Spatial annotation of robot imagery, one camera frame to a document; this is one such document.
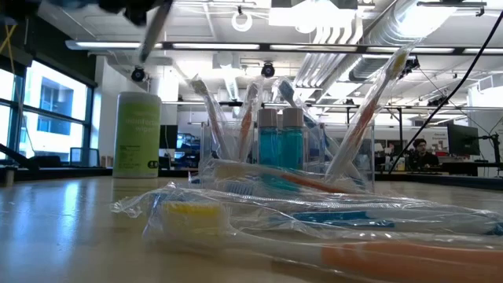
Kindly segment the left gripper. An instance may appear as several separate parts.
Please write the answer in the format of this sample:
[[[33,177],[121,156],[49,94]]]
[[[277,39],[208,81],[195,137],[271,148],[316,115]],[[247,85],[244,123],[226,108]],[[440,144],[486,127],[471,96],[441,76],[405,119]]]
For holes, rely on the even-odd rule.
[[[108,13],[122,13],[135,26],[145,26],[147,12],[157,8],[138,49],[138,60],[145,63],[157,44],[174,0],[98,0],[98,6]]]

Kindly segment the blue mouthwash bottle white cap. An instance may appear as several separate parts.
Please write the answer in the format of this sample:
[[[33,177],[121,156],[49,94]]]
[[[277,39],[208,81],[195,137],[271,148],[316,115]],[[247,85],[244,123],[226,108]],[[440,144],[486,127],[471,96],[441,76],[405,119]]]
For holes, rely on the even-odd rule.
[[[294,170],[302,170],[304,160],[304,139],[303,110],[301,108],[284,109],[281,146],[282,166]]]
[[[283,146],[282,146],[282,134],[283,134],[283,115],[282,112],[277,114],[277,145],[278,145],[278,167],[283,167]]]
[[[258,113],[259,163],[279,165],[277,110],[262,108]]]

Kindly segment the clear acrylic organizer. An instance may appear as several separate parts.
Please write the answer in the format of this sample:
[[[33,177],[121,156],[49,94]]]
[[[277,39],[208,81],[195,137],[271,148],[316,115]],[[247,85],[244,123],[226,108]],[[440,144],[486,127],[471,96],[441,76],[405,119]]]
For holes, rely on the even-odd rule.
[[[346,123],[319,123],[316,127],[303,129],[304,158],[303,170],[314,178],[323,179],[336,150],[343,143],[349,127]],[[210,178],[214,172],[215,160],[220,157],[219,145],[215,142],[208,123],[201,126],[201,151],[199,173],[201,178]],[[349,173],[343,173],[340,181],[354,188],[367,192],[374,191],[374,126],[368,125],[363,134],[362,143],[352,161]]]

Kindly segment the long linear ceiling light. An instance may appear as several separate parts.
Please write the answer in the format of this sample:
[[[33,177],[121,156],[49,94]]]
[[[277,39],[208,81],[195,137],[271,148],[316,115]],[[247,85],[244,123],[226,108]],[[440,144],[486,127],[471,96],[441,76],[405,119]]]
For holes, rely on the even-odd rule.
[[[70,50],[139,50],[139,42],[102,42],[75,41],[65,42]],[[354,53],[354,54],[392,54],[398,50],[397,46],[371,46],[346,44],[283,44],[283,43],[235,43],[235,42],[158,42],[155,51],[250,51],[277,53]],[[481,49],[472,46],[416,46],[412,54],[428,56],[483,56],[503,57],[503,47],[487,47]]]

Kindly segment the black background screen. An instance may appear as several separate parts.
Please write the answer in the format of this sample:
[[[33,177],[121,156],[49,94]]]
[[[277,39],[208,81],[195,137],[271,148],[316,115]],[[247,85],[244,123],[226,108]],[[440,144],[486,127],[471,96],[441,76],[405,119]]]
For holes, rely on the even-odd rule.
[[[160,126],[160,149],[177,149],[178,126]]]

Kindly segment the green disinfecting wipes canister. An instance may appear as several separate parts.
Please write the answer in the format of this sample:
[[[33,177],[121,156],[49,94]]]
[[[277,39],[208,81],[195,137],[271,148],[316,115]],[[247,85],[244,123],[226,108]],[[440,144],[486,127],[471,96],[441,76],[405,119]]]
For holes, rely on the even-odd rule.
[[[161,100],[140,92],[117,99],[115,178],[156,178],[159,170]]]

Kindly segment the large glass window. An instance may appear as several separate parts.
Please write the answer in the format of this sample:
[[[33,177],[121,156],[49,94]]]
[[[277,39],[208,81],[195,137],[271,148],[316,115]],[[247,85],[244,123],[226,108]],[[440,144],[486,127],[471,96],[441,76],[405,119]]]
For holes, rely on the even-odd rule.
[[[27,158],[64,163],[88,140],[93,89],[37,61],[0,67],[0,144]]]

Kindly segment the bright ceiling light panel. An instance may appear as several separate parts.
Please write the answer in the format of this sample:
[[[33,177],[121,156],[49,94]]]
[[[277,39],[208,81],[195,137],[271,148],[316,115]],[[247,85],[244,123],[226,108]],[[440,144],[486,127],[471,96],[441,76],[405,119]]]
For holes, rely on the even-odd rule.
[[[268,23],[295,28],[342,27],[357,11],[358,0],[302,0],[290,7],[271,2]]]

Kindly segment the person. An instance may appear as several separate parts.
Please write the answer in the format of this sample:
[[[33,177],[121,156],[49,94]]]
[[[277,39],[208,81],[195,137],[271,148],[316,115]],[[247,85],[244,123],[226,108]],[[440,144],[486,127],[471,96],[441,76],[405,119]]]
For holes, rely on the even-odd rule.
[[[436,155],[427,151],[427,142],[423,138],[413,141],[414,150],[408,157],[408,166],[412,171],[434,167],[439,165],[439,159]]]

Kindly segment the black computer monitor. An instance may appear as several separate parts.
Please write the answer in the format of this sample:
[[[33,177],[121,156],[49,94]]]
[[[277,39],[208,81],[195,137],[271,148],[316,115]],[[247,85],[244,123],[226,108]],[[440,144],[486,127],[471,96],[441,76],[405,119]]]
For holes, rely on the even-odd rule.
[[[476,127],[466,127],[456,124],[447,126],[448,149],[450,154],[478,156],[479,132]]]

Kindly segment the silver ventilation duct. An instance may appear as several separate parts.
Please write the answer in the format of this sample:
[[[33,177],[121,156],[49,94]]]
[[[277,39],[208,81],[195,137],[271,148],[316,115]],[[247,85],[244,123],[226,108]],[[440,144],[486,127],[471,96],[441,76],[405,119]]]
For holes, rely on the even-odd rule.
[[[435,1],[398,0],[363,38],[363,43],[374,46],[404,46],[426,38],[457,11],[456,7],[417,4]]]

